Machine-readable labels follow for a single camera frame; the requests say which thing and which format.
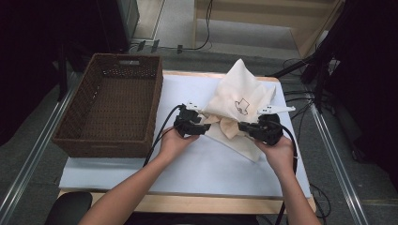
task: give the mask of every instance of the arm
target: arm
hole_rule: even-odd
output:
[[[199,136],[181,138],[175,129],[163,132],[159,154],[103,195],[84,215],[79,224],[123,224],[144,198],[161,172]]]
[[[282,136],[279,142],[273,146],[266,145],[257,140],[254,143],[266,154],[269,165],[281,183],[289,223],[320,224],[313,209],[304,197],[296,175],[293,172],[292,142]]]

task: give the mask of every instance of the printed logo on cloth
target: printed logo on cloth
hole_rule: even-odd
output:
[[[247,109],[249,108],[250,104],[247,102],[247,100],[245,100],[245,98],[242,98],[241,101],[235,101],[235,106],[237,107],[237,111],[241,114],[248,114]]]

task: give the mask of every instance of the black curtain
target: black curtain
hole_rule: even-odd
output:
[[[341,63],[326,89],[359,126],[362,135],[354,144],[398,189],[398,2],[350,2],[355,7],[335,40],[334,56]]]

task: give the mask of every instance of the floor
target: floor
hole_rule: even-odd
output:
[[[143,30],[136,33],[134,43],[145,39],[146,44],[150,46],[153,40],[159,39],[161,47],[177,45],[191,47],[193,0],[138,1],[139,7],[143,7],[140,2],[149,4],[150,7],[147,8],[154,8],[155,12],[161,10],[161,13],[157,14],[154,11],[147,13],[154,15],[150,17],[152,22],[148,22],[151,24],[147,30],[144,29],[146,26],[143,24],[146,22],[144,17],[142,18],[137,31]],[[207,37],[206,22],[200,20],[197,27],[196,46],[200,46]],[[210,22],[209,28],[209,43],[201,51],[176,54],[176,50],[159,48],[157,53],[164,57],[163,68],[227,72],[230,65],[238,58],[242,58],[253,74],[269,75],[300,60],[287,28],[214,21]],[[150,48],[137,52],[135,45],[132,45],[130,53],[151,54]],[[311,85],[303,86],[297,75],[286,75],[280,81],[285,92],[312,88]],[[55,88],[26,119],[14,138],[0,146],[0,177],[2,177],[0,196],[3,198],[3,203],[8,195],[16,196],[16,204],[10,208],[5,209],[2,204],[0,224],[43,224],[57,196],[57,185],[68,156],[52,142],[46,142],[42,152],[38,150],[40,146],[35,146],[41,131],[52,116],[53,109],[62,107],[54,102],[56,97]],[[307,97],[304,94],[291,96],[291,98]],[[306,100],[295,101],[298,109],[307,104]],[[367,219],[365,221],[357,221],[353,216],[353,209],[347,203],[344,180],[339,178],[341,170],[336,168],[332,160],[333,151],[327,146],[327,137],[320,132],[322,124],[319,121],[325,121],[327,125],[338,158],[343,163],[343,172],[347,173],[349,184],[360,199],[361,209]],[[302,117],[298,116],[292,122],[310,183],[316,185],[329,197],[327,200],[322,192],[313,189],[313,195],[319,200],[321,208],[327,212],[328,202],[331,204],[328,224],[398,224],[396,216],[398,195],[388,176],[376,165],[361,164],[352,159],[349,144],[338,119],[332,113],[324,111],[320,115],[310,108]],[[22,175],[21,172],[29,164],[28,162],[31,162],[29,158],[32,156],[39,158],[39,161],[33,165],[34,170],[30,174]],[[10,188],[16,185],[16,180],[22,180],[24,183],[16,188],[18,191],[12,192]],[[274,221],[274,219],[275,215],[258,217],[260,224],[269,224],[268,220]]]

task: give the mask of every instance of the wooden cabinet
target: wooden cabinet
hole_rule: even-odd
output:
[[[301,57],[306,57],[339,15],[343,0],[217,0],[211,20],[290,27]],[[195,0],[196,20],[205,19],[209,0]]]

